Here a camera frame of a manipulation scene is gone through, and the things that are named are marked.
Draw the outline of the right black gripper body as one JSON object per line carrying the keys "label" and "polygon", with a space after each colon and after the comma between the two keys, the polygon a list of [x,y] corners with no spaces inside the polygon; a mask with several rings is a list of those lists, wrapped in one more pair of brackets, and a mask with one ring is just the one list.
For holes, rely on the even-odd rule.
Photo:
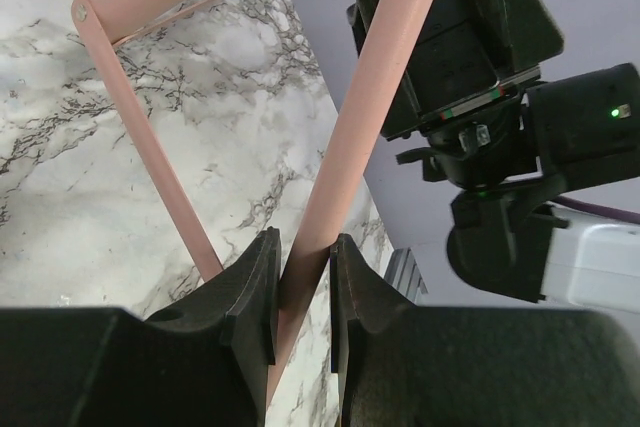
{"label": "right black gripper body", "polygon": [[381,129],[421,134],[400,153],[428,182],[493,187],[532,173],[521,102],[564,39],[542,0],[433,0]]}

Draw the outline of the pink music stand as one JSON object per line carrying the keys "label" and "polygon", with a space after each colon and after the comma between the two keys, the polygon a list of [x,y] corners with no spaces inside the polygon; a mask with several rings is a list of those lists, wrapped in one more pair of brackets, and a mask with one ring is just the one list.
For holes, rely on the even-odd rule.
{"label": "pink music stand", "polygon": [[[183,0],[75,0],[73,22],[204,279],[222,270],[116,55],[118,45],[185,15]],[[433,0],[379,0],[279,286],[274,393],[355,197]]]}

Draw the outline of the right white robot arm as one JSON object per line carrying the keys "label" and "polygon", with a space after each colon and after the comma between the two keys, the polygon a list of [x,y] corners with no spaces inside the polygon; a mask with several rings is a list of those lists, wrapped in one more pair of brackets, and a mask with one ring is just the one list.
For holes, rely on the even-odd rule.
{"label": "right white robot arm", "polygon": [[635,312],[638,215],[571,193],[638,176],[639,73],[544,81],[563,48],[541,0],[433,0],[381,133],[421,134],[398,162],[459,188],[447,256],[465,283]]}

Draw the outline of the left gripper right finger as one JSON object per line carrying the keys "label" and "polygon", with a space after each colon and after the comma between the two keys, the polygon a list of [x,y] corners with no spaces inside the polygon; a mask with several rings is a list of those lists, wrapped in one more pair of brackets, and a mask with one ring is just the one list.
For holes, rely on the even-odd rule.
{"label": "left gripper right finger", "polygon": [[351,236],[330,250],[342,426],[635,426],[639,352],[585,310],[420,307]]}

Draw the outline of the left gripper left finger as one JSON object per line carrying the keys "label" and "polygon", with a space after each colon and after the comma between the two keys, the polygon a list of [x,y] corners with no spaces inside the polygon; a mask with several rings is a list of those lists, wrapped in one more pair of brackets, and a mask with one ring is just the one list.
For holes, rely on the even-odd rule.
{"label": "left gripper left finger", "polygon": [[261,426],[275,361],[280,233],[140,319],[121,308],[5,308],[5,426]]}

